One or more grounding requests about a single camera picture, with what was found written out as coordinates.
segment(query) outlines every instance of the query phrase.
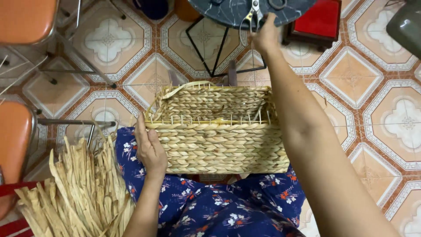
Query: person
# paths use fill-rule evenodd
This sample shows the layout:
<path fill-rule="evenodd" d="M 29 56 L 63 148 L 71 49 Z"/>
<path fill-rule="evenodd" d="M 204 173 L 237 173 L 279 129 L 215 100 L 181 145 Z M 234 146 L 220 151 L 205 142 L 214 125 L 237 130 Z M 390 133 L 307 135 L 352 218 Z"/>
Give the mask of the person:
<path fill-rule="evenodd" d="M 136 128 L 121 128 L 116 142 L 123 178 L 137 200 L 124 237 L 304 236 L 297 228 L 305 195 L 320 236 L 399 236 L 357 177 L 325 112 L 282 56 L 275 17 L 270 13 L 251 37 L 267 62 L 294 170 L 249 175 L 232 185 L 165 175 L 165 151 L 139 115 Z"/>

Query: red cushion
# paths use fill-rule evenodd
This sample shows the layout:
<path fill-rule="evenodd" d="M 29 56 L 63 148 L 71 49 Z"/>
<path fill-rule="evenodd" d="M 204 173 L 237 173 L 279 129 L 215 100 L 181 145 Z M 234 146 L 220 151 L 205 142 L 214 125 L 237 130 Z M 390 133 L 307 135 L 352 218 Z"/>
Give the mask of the red cushion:
<path fill-rule="evenodd" d="M 318 0 L 295 21 L 295 31 L 336 37 L 340 4 L 335 0 Z"/>

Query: black marble-pattern tabletop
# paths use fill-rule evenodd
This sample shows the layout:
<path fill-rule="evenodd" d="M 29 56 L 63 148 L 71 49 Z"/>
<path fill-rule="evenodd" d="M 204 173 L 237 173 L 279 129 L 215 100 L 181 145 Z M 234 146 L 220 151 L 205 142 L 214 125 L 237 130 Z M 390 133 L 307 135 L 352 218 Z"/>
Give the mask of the black marble-pattern tabletop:
<path fill-rule="evenodd" d="M 240 27 L 241 21 L 250 12 L 252 0 L 223 0 L 218 6 L 211 0 L 188 0 L 190 4 L 202 15 L 213 19 L 214 21 L 227 27 Z M 273 0 L 275 4 L 282 5 L 283 0 Z M 285 25 L 299 18 L 304 14 L 317 0 L 287 0 L 287 5 L 281 10 L 273 9 L 268 0 L 259 0 L 260 10 L 263 14 L 274 12 L 278 17 L 275 25 Z M 244 30 L 248 28 L 248 22 L 242 26 Z M 253 29 L 256 28 L 256 20 L 252 23 Z"/>

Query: orange chair seat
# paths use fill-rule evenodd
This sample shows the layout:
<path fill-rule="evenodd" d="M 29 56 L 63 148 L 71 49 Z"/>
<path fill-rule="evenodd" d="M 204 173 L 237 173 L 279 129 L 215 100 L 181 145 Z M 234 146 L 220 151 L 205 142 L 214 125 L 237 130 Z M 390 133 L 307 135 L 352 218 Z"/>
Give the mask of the orange chair seat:
<path fill-rule="evenodd" d="M 0 105 L 0 165 L 5 184 L 21 181 L 32 135 L 32 119 L 32 113 L 23 104 L 4 101 Z M 14 196 L 0 197 L 0 220 L 14 204 Z"/>
<path fill-rule="evenodd" d="M 0 44 L 33 44 L 50 34 L 57 0 L 1 0 Z"/>

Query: braided weave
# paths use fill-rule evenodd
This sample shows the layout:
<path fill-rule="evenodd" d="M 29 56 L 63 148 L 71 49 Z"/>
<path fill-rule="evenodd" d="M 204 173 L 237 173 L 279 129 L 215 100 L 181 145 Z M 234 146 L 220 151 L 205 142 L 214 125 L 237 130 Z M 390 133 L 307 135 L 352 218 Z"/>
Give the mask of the braided weave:
<path fill-rule="evenodd" d="M 146 122 L 167 152 L 167 173 L 286 172 L 270 87 L 184 87 L 164 98 L 174 90 L 164 89 Z"/>

